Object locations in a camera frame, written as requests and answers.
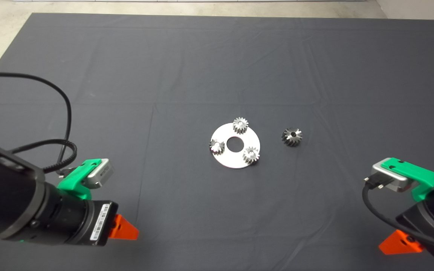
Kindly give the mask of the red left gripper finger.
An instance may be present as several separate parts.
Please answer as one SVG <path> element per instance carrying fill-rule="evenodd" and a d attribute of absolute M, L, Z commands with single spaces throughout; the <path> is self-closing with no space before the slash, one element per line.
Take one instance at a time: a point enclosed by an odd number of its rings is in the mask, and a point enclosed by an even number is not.
<path fill-rule="evenodd" d="M 121 214 L 116 214 L 108 235 L 110 239 L 137 240 L 139 230 Z"/>

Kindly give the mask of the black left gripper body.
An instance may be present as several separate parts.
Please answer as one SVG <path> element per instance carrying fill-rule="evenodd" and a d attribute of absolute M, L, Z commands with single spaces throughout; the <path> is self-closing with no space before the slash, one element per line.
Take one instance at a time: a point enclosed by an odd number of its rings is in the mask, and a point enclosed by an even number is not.
<path fill-rule="evenodd" d="M 84 202 L 87 207 L 86 214 L 77 233 L 70 239 L 70 244 L 103 247 L 109 239 L 119 204 L 110 200 Z"/>

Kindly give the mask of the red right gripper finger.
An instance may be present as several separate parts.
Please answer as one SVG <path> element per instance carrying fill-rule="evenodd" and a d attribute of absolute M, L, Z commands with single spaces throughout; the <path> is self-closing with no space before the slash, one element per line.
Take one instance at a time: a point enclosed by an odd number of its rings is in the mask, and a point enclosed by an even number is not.
<path fill-rule="evenodd" d="M 412 254 L 424 251 L 424 246 L 411 235 L 395 230 L 379 244 L 379 250 L 383 254 Z"/>

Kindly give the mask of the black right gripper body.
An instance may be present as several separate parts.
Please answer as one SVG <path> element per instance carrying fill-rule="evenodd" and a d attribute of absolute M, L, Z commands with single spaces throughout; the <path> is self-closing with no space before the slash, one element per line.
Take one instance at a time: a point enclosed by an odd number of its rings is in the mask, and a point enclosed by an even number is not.
<path fill-rule="evenodd" d="M 434 217 L 422 202 L 396 216 L 396 221 L 402 226 L 434 238 Z M 421 239 L 418 239 L 418 241 L 434 257 L 434 245 Z"/>

